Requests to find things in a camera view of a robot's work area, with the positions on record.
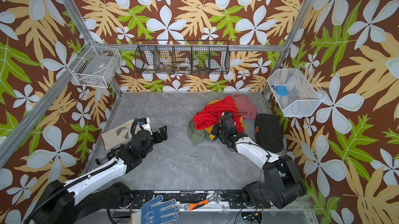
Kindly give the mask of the red cloth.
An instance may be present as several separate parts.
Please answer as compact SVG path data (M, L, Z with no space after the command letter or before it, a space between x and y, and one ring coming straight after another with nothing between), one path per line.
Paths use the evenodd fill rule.
M240 114L244 112L239 111L233 97L229 95L213 104L208 104L201 112L197 113L193 117L195 129L200 131L214 126L219 123L220 117L227 111L234 114L233 123L237 131L243 133L243 117Z

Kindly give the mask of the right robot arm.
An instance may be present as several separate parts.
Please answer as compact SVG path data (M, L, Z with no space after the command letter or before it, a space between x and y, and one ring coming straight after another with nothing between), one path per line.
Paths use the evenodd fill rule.
M306 195L307 189L290 156L267 150L247 134L238 132L234 124L223 121L217 123L211 134L261 169L260 179L242 188L245 205L263 205L265 208L275 206L282 209Z

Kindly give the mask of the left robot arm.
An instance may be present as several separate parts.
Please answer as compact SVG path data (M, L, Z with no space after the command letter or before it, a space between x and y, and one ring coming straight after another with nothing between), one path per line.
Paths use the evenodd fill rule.
M134 133L130 142L108 153L102 166L66 182L51 182L24 222L73 224L100 209L121 206L131 192L126 185L118 182L106 190L100 188L135 169L154 144L167 138L167 126L154 133L146 129Z

